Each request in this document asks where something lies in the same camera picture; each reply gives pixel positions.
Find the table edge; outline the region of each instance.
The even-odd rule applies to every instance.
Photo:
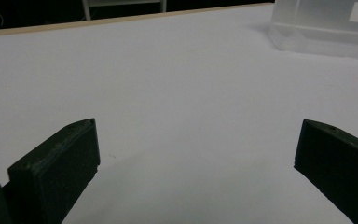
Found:
[[[210,8],[202,8],[202,9],[184,10],[184,11],[146,14],[146,15],[139,15],[139,16],[119,17],[119,18],[111,18],[111,19],[103,19],[103,20],[95,20],[95,21],[75,21],[75,22],[57,23],[57,24],[50,24],[50,25],[19,27],[19,28],[11,28],[11,29],[2,29],[0,30],[0,35],[14,35],[14,34],[49,31],[49,30],[61,30],[61,29],[69,29],[69,28],[76,28],[76,27],[83,27],[83,26],[107,24],[113,22],[138,21],[138,20],[170,17],[170,16],[177,16],[177,15],[185,15],[185,14],[198,13],[198,12],[216,11],[216,10],[232,9],[232,8],[239,8],[239,7],[259,7],[259,6],[267,6],[267,5],[272,5],[272,3],[258,3],[258,4],[250,4],[250,5],[230,6],[230,7],[210,7]]]

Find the white shelf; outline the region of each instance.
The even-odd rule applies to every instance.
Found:
[[[106,7],[159,2],[159,0],[89,0],[89,7]]]

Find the white table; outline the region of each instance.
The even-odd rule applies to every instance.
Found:
[[[351,223],[293,163],[303,119],[358,136],[358,60],[276,50],[271,12],[0,35],[0,183],[96,118],[102,164],[64,223]]]

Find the transparent plastic box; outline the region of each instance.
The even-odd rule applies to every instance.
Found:
[[[276,0],[268,35],[280,50],[358,58],[358,1]]]

